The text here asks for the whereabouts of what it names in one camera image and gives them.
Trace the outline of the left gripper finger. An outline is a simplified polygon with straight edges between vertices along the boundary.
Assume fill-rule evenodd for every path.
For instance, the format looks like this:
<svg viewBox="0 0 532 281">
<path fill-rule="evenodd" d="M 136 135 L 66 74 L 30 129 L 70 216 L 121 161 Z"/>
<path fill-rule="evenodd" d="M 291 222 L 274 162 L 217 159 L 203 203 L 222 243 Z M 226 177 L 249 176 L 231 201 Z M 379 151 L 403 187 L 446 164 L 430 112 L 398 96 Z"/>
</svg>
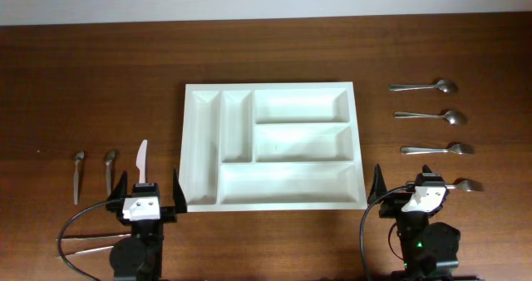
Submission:
<svg viewBox="0 0 532 281">
<path fill-rule="evenodd" d="M 172 197 L 175 205 L 176 214 L 185 214 L 188 212 L 188 205 L 185 194 L 180 186 L 178 170 L 173 169 Z"/>
<path fill-rule="evenodd" d="M 121 174 L 119 182 L 117 183 L 115 188 L 111 191 L 107 199 L 118 200 L 118 199 L 125 198 L 127 195 L 127 181 L 128 181 L 128 174 L 126 171 L 124 171 Z"/>
</svg>

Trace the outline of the steel fork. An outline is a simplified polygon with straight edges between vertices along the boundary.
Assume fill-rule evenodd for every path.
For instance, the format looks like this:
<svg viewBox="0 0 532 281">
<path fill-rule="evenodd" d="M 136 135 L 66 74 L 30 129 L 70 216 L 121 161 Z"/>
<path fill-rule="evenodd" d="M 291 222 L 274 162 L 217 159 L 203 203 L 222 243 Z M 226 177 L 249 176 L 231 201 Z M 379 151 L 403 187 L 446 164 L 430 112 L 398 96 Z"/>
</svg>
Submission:
<svg viewBox="0 0 532 281">
<path fill-rule="evenodd" d="M 457 155 L 474 155 L 475 150 L 470 145 L 454 144 L 447 148 L 428 148 L 428 147 L 413 147 L 403 146 L 400 148 L 403 155 L 422 155 L 422 154 L 457 154 Z"/>
<path fill-rule="evenodd" d="M 452 184 L 445 184 L 445 187 L 448 190 L 463 190 L 466 192 L 481 192 L 485 190 L 480 182 L 468 179 L 458 179 Z"/>
</svg>

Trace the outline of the steel tablespoon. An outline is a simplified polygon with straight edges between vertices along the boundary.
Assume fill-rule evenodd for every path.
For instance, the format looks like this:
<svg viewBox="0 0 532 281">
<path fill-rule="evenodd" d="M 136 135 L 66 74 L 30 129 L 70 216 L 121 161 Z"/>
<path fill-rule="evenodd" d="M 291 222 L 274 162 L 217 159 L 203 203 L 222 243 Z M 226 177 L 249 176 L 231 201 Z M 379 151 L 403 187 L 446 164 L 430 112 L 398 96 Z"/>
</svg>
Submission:
<svg viewBox="0 0 532 281">
<path fill-rule="evenodd" d="M 453 81 L 447 79 L 440 79 L 436 83 L 426 85 L 391 84 L 388 86 L 389 91 L 413 91 L 425 89 L 437 89 L 445 93 L 458 92 L 458 86 Z"/>
<path fill-rule="evenodd" d="M 441 114 L 423 114 L 415 112 L 396 111 L 393 113 L 393 117 L 396 119 L 413 119 L 413 118 L 430 118 L 430 119 L 442 119 L 447 121 L 451 125 L 465 125 L 468 122 L 466 116 L 459 111 L 448 110 Z"/>
</svg>

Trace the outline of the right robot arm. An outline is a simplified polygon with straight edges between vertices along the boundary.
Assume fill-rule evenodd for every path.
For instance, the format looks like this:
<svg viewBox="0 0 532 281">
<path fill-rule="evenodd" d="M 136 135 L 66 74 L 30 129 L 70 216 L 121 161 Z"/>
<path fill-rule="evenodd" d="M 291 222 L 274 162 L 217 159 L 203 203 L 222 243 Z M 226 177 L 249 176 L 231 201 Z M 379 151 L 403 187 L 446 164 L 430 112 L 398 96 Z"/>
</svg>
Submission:
<svg viewBox="0 0 532 281">
<path fill-rule="evenodd" d="M 370 280 L 364 249 L 366 219 L 376 205 L 380 206 L 381 219 L 393 219 L 390 231 L 396 231 L 401 252 L 396 256 L 402 260 L 403 269 L 393 271 L 390 280 L 455 280 L 453 271 L 459 266 L 457 253 L 461 232 L 446 223 L 429 221 L 443 209 L 452 190 L 481 192 L 484 186 L 474 180 L 461 179 L 453 184 L 424 165 L 413 181 L 389 190 L 383 178 L 382 169 L 376 165 L 372 188 L 367 198 L 367 209 L 362 215 L 359 227 L 359 244 L 364 274 Z"/>
</svg>

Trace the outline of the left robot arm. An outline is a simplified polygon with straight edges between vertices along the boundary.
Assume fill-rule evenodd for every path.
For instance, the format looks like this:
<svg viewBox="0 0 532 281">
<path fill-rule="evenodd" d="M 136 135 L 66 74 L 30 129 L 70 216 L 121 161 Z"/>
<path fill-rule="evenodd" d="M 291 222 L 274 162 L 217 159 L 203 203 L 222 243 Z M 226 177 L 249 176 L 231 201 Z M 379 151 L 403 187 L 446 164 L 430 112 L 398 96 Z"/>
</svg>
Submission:
<svg viewBox="0 0 532 281">
<path fill-rule="evenodd" d="M 110 254 L 114 280 L 160 280 L 162 276 L 164 225 L 175 223 L 178 214 L 187 210 L 187 202 L 181 189 L 178 173 L 173 171 L 172 206 L 160 205 L 160 187 L 156 183 L 136 184 L 127 193 L 127 173 L 123 172 L 118 185 L 107 198 L 106 209 L 116 215 L 124 226 L 131 227 L 131 234 L 118 241 Z M 156 217 L 149 219 L 124 214 L 126 204 L 146 205 Z"/>
</svg>

